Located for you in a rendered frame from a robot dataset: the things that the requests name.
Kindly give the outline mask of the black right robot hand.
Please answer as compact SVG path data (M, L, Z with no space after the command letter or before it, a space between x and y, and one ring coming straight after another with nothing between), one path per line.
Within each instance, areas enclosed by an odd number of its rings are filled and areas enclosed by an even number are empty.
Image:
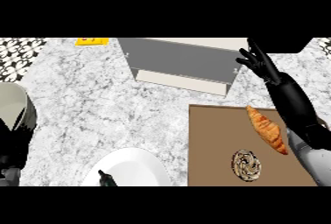
M266 82L271 83L273 85L279 85L282 82L280 75L270 57L263 52L252 38L248 38L246 42L249 51L245 51L240 48L239 53L242 58L236 58L235 61L245 65Z

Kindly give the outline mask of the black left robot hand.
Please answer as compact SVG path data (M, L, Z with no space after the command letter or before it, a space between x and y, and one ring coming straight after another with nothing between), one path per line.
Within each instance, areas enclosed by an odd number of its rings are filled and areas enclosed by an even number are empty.
M116 186L115 180L109 174L106 174L103 171L97 171L97 174L100 186Z

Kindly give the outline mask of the black appliance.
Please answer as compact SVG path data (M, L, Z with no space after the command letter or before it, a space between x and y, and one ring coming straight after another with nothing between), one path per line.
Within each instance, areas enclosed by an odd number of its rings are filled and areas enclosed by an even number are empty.
M311 38L248 38L246 40L255 43L264 53L300 53Z

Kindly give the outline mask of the brown rectangular tray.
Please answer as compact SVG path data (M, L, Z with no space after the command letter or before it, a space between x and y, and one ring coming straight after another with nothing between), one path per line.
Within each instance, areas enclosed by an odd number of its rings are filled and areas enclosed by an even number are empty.
M248 150L261 163L254 182L233 174L233 154ZM280 154L254 131L243 107L192 105L189 107L190 186L313 186L305 169L292 153Z

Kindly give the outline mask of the white plate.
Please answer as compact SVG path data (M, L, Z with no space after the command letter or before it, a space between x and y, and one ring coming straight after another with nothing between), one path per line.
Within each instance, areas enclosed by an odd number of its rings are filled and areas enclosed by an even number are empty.
M99 171L112 176L118 186L171 186L161 161L140 148L113 150L91 167L82 186L99 186Z

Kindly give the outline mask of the grey and cream tiered shelf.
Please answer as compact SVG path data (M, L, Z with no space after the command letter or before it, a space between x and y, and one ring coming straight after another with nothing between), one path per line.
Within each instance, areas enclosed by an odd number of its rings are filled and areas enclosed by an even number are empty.
M136 81L226 96L246 38L118 38Z

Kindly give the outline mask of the yellow box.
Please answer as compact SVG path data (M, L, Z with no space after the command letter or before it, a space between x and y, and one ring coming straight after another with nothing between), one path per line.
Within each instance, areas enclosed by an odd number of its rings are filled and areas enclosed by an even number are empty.
M109 42L107 38L79 38L75 42L76 46L104 46Z

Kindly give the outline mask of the golden croissant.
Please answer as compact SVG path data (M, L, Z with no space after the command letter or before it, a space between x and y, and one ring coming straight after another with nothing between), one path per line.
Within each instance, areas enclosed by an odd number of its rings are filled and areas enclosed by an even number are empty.
M279 125L251 106L245 107L254 131L269 146L283 155L288 154Z

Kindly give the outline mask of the round swirl pastry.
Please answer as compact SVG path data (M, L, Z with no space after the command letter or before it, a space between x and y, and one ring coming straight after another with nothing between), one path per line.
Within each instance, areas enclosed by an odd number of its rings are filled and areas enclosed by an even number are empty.
M254 182L260 178L261 163L249 150L237 150L233 153L232 172L245 182Z

